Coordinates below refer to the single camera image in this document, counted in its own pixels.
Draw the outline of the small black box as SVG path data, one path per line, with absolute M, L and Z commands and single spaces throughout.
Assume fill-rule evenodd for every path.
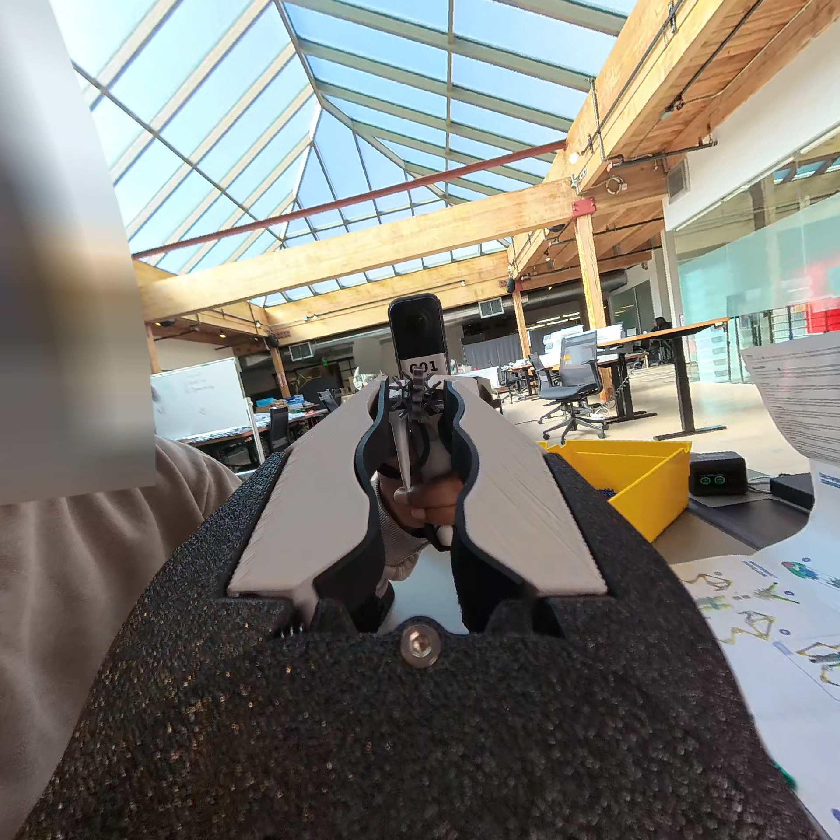
M 810 472 L 794 475 L 772 476 L 770 494 L 779 501 L 810 511 L 814 506 L 814 490 Z

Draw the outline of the person's left forearm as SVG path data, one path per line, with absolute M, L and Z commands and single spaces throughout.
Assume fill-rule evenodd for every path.
M 391 519 L 381 526 L 385 549 L 383 580 L 404 581 L 413 572 L 419 554 L 429 544 L 425 526 L 404 529 Z

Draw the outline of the person's left hand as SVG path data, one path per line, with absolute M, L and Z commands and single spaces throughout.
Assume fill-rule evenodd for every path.
M 423 529 L 425 524 L 451 527 L 463 482 L 455 473 L 439 476 L 426 484 L 407 489 L 400 479 L 377 475 L 382 505 L 391 518 L 406 531 Z

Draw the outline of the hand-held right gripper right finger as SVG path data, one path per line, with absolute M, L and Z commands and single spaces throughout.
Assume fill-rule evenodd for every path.
M 462 487 L 450 563 L 463 624 L 484 631 L 499 604 L 608 593 L 544 450 L 481 397 L 443 386 L 441 427 Z

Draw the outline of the yellow plastic bin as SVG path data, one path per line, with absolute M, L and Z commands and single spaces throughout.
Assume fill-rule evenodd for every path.
M 689 442 L 643 440 L 541 441 L 562 457 L 653 543 L 689 504 Z

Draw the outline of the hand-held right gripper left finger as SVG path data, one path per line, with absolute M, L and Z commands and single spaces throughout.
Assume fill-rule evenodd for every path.
M 371 478 L 387 459 L 387 381 L 372 381 L 283 455 L 227 585 L 231 597 L 290 601 L 306 626 L 322 600 L 356 614 L 385 566 Z

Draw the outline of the white folded instruction booklet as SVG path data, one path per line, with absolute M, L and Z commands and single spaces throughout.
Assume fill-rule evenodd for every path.
M 809 459 L 804 528 L 752 555 L 679 563 L 771 759 L 839 838 L 839 342 L 827 332 L 742 352 L 763 404 Z

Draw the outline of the whiteboard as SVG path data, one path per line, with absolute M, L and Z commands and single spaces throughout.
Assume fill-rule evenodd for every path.
M 251 426 L 233 358 L 153 374 L 150 384 L 157 437 L 183 440 Z

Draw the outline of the black device with green display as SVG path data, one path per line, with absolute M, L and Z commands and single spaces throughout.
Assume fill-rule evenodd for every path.
M 735 452 L 692 453 L 688 490 L 693 497 L 743 496 L 749 489 L 744 457 Z

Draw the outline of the grey office chair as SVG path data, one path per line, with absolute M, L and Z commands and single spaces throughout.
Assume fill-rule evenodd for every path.
M 550 370 L 544 366 L 537 372 L 539 397 L 552 408 L 538 419 L 538 424 L 551 418 L 560 409 L 567 415 L 565 421 L 547 427 L 542 440 L 549 441 L 551 433 L 561 431 L 560 443 L 564 444 L 570 431 L 585 427 L 600 439 L 606 437 L 607 422 L 603 417 L 585 415 L 589 397 L 600 395 L 603 389 L 602 376 L 597 360 L 597 332 L 592 330 L 563 337 L 560 346 L 558 381 L 554 382 Z

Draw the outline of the wooden table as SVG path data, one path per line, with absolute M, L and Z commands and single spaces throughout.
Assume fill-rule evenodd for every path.
M 677 405 L 679 409 L 680 430 L 671 434 L 655 435 L 653 437 L 654 441 L 665 442 L 699 434 L 716 433 L 727 429 L 727 426 L 725 425 L 712 425 L 708 427 L 695 426 L 694 407 L 690 393 L 690 380 L 687 370 L 683 339 L 697 335 L 710 328 L 724 328 L 727 326 L 728 321 L 729 318 L 715 318 L 709 321 L 696 322 L 671 329 L 645 333 L 636 338 L 625 337 L 621 339 L 602 341 L 596 345 L 598 350 L 603 350 L 608 354 L 622 355 L 624 346 L 635 341 L 658 340 L 665 341 L 670 344 L 674 355 L 675 387 Z

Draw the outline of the person's beige clothing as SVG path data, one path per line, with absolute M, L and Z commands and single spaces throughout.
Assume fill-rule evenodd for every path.
M 152 486 L 1 508 L 1 834 L 60 761 L 116 633 L 161 567 L 241 486 L 155 439 Z

